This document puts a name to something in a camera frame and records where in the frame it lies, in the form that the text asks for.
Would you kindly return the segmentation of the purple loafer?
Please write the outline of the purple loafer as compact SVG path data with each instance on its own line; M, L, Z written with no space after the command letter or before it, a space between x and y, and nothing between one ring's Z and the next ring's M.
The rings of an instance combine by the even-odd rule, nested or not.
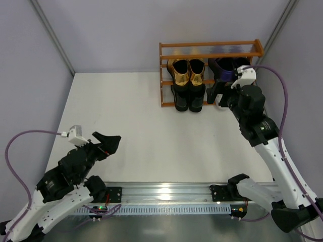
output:
M241 67L241 66L250 66L250 60L246 57L236 57L233 58L233 66L235 69Z
M216 81L232 82L234 78L233 58L209 58L208 66L212 70Z

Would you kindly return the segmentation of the black patent loafer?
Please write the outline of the black patent loafer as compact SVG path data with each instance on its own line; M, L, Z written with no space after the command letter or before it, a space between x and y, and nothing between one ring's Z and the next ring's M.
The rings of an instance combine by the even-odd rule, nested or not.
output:
M179 112L184 112L188 109L189 90L188 86L172 85L171 92L174 97L175 109Z
M201 84L199 86L191 85L189 87L189 110L191 112L200 112L204 104L206 86Z

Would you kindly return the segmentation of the gold loafer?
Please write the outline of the gold loafer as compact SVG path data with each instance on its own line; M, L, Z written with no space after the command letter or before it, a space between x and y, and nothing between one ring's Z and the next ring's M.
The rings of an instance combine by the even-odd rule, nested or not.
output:
M193 86L201 86L204 80L205 62L202 58L193 57L188 59L190 70L190 82Z
M180 49L175 48L172 55L177 57L167 61L167 71L172 77L173 85L179 89L187 88L190 78L187 59L178 57L182 54Z

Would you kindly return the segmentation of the white sneaker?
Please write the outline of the white sneaker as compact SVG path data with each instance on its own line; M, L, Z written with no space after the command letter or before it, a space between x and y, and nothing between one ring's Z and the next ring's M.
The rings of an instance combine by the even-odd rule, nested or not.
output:
M215 103L215 107L217 110L220 110L220 111L228 110L227 107L221 107L219 103Z

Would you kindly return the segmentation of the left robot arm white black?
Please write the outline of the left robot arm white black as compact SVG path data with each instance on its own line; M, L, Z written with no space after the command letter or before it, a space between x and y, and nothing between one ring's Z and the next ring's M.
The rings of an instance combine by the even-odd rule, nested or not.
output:
M41 241L43 237L69 213L91 203L100 202L106 185L98 176L88 176L97 161L116 153L121 136L92 135L93 143L82 137L77 126L68 132L56 133L68 139L75 148L47 171L33 192L26 189L28 203L15 218L1 222L4 241Z

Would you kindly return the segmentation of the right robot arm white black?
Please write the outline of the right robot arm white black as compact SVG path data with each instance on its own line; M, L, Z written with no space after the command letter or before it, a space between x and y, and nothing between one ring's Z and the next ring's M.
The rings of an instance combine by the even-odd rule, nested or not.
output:
M254 85L232 88L217 82L207 88L206 93L209 104L222 95L219 105L233 113L242 136L261 156L280 189L277 195L242 173L228 180L229 196L236 201L256 202L271 214L283 232L291 232L322 214L322 198L318 198L301 178L279 138L276 123L264 114L262 90Z

